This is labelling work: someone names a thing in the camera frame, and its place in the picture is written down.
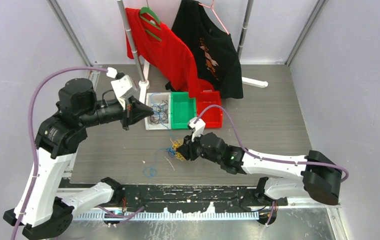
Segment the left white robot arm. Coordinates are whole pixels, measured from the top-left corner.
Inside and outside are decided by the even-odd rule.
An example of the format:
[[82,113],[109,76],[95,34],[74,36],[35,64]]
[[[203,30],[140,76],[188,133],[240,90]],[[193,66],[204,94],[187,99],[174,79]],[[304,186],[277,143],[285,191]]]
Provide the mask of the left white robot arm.
[[57,195],[66,167],[87,138],[87,128],[119,121],[123,129],[153,114],[134,97],[137,88],[127,75],[112,82],[115,97],[97,99],[93,83],[86,78],[66,82],[58,92],[57,112],[43,121],[35,137],[37,164],[18,205],[4,213],[10,225],[23,226],[23,236],[44,240],[61,235],[80,214],[102,204],[113,207],[125,199],[123,186],[106,177],[79,193]]

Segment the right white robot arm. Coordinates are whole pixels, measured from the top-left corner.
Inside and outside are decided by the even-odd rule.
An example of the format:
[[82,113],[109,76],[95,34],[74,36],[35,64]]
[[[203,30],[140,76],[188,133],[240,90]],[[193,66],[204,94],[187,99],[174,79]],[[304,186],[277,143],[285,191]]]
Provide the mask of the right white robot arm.
[[261,205],[287,197],[310,197],[318,203],[339,203],[343,168],[316,150],[307,155],[273,155],[226,144],[214,133],[188,135],[176,152],[187,161],[209,160],[227,173],[261,175],[255,198]]

